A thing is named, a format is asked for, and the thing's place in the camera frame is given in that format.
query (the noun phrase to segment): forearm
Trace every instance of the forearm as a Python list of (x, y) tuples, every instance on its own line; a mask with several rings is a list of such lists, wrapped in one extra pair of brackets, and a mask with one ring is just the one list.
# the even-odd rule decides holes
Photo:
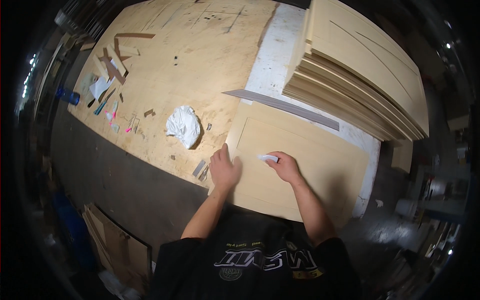
[(307, 235), (316, 247), (321, 242), (336, 237), (335, 227), (324, 206), (303, 178), (291, 183)]
[(187, 227), (183, 231), (181, 238), (200, 238), (206, 239), (210, 232), (215, 228), (223, 203), (227, 198), (229, 189), (215, 187), (203, 202), (197, 212), (193, 215)]

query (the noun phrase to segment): hand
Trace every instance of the hand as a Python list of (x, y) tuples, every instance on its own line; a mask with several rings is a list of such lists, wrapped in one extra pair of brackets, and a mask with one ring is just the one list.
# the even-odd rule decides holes
[(235, 186), (241, 175), (241, 161), (237, 156), (233, 164), (228, 157), (228, 146), (223, 143), (222, 149), (215, 151), (210, 157), (210, 173), (215, 187), (230, 190)]
[(302, 175), (300, 175), (297, 162), (293, 157), (281, 151), (274, 151), (267, 154), (278, 157), (278, 162), (267, 159), (266, 163), (276, 171), (281, 180), (290, 184), (304, 181)]

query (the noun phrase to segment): workbench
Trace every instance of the workbench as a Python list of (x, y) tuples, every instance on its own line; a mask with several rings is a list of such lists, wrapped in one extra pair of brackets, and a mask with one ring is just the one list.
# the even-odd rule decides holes
[[(83, 77), (98, 71), (91, 59), (103, 55), (117, 33), (151, 33), (152, 39), (120, 38), (120, 45), (135, 47), (140, 56), (124, 61), (128, 76), (116, 88), (104, 110), (119, 101), (115, 133), (104, 113), (96, 116), (95, 103), (69, 105), (69, 112), (87, 127), (139, 159), (172, 175), (208, 188), (210, 178), (199, 181), (192, 172), (225, 141), (239, 100), (221, 92), (242, 89), (271, 96), (336, 120), (340, 130), (317, 126), (359, 146), (369, 154), (353, 217), (365, 212), (378, 164), (380, 142), (360, 129), (318, 109), (281, 95), (287, 68), (305, 10), (273, 1), (223, 2), (146, 1), (125, 8), (108, 27), (90, 54)], [(119, 98), (122, 93), (124, 102)], [(190, 150), (173, 136), (165, 136), (165, 123), (173, 109), (190, 105), (201, 123), (199, 141)], [(153, 109), (155, 116), (144, 117)], [(125, 132), (132, 117), (136, 132)]]

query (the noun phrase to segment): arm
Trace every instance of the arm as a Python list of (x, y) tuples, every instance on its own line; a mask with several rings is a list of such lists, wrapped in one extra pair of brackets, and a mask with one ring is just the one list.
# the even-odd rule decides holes
[(241, 175), (241, 162), (238, 157), (232, 164), (228, 157), (228, 146), (223, 144), (222, 149), (217, 150), (210, 157), (208, 165), (212, 181), (215, 185), (212, 193), (203, 202), (197, 212), (193, 215), (181, 238), (206, 239), (215, 228), (223, 203), (230, 190), (238, 183)]
[(335, 227), (322, 203), (300, 175), (297, 162), (293, 157), (283, 152), (270, 152), (270, 155), (277, 156), (278, 162), (268, 159), (267, 164), (273, 168), (278, 176), (292, 186), (299, 211), (308, 237), (314, 247), (321, 242), (336, 237)]

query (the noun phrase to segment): left hand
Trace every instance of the left hand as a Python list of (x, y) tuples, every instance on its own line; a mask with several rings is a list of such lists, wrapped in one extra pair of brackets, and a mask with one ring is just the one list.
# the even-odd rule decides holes
[(210, 173), (215, 187), (230, 190), (240, 180), (241, 161), (237, 156), (233, 164), (228, 157), (228, 146), (223, 144), (222, 149), (215, 151), (210, 157)]

